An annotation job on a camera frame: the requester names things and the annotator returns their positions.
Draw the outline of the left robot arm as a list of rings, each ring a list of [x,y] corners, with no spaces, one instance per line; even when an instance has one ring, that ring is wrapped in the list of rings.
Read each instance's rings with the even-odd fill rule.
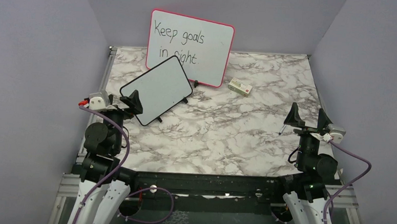
[[[85,130],[83,147],[87,154],[81,164],[77,197],[67,224],[110,224],[127,196],[138,190],[136,172],[123,168],[124,160],[117,158],[126,141],[125,157],[129,155],[129,136],[123,121],[142,114],[139,92],[119,99],[126,105],[113,104],[113,96],[106,91],[90,94],[79,102],[79,108],[102,118]]]

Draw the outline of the black framed small whiteboard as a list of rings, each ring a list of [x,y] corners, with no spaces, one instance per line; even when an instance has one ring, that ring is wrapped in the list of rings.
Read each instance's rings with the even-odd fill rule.
[[[138,91],[143,111],[136,115],[147,126],[193,93],[178,57],[172,56],[120,87],[122,96]]]

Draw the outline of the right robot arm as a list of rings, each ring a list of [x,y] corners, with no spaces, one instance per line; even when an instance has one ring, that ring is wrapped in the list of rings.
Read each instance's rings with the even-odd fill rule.
[[[299,173],[282,176],[282,182],[273,187],[273,196],[286,203],[295,224],[332,224],[326,183],[334,180],[338,162],[319,153],[319,146],[322,141],[339,144],[346,131],[335,125],[323,109],[319,110],[317,126],[307,126],[300,118],[296,102],[291,105],[284,125],[292,126],[300,138],[294,150],[297,158],[289,160]]]

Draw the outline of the whiteboard marker pen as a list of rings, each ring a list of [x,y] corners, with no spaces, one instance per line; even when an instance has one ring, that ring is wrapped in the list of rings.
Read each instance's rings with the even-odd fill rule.
[[[286,128],[286,125],[283,125],[283,126],[281,127],[281,129],[280,129],[280,131],[279,131],[279,135],[281,135],[281,134],[284,132],[285,128]]]

